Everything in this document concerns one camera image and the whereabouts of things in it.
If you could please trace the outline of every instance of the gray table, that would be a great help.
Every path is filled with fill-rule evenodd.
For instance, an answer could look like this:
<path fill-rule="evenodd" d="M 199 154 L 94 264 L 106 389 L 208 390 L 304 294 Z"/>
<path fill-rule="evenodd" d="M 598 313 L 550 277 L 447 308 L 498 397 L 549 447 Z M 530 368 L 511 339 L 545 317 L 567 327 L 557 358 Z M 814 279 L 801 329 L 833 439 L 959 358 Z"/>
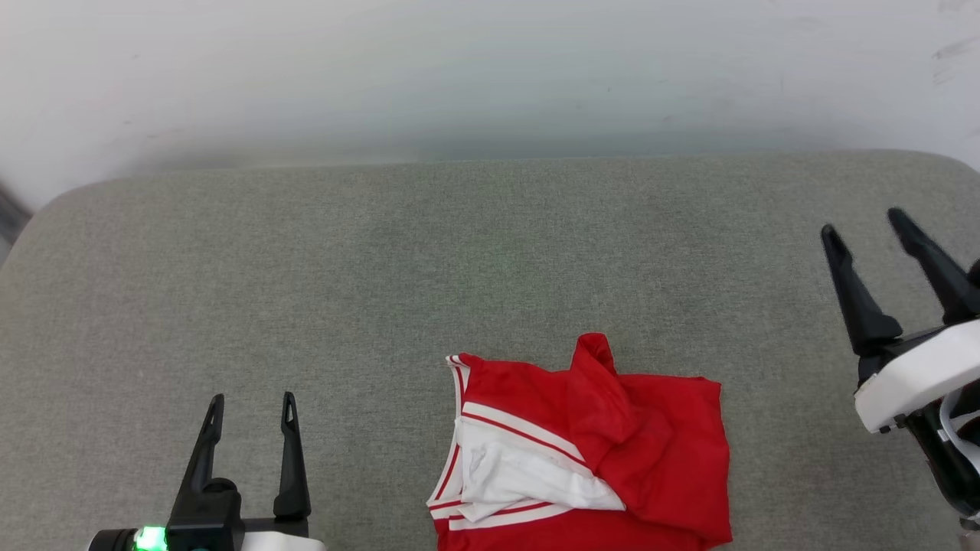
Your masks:
<path fill-rule="evenodd" d="M 163 522 L 212 394 L 243 514 L 278 484 L 296 393 L 333 549 L 430 549 L 452 431 L 443 356 L 724 384 L 744 550 L 951 549 L 905 432 L 853 411 L 856 362 L 818 232 L 837 224 L 908 329 L 940 319 L 890 234 L 902 205 L 962 263 L 980 175 L 905 152 L 584 159 L 153 175 L 68 193 L 0 270 L 0 533 L 78 549 Z"/>

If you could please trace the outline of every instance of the green light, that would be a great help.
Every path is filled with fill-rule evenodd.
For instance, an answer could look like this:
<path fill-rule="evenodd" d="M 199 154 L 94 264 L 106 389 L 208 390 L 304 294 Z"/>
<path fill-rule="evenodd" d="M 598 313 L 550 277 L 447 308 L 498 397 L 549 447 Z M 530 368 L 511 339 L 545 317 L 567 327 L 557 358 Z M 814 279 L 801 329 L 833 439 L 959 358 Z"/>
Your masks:
<path fill-rule="evenodd" d="M 136 551 L 167 551 L 167 529 L 163 526 L 144 526 L 136 533 Z"/>

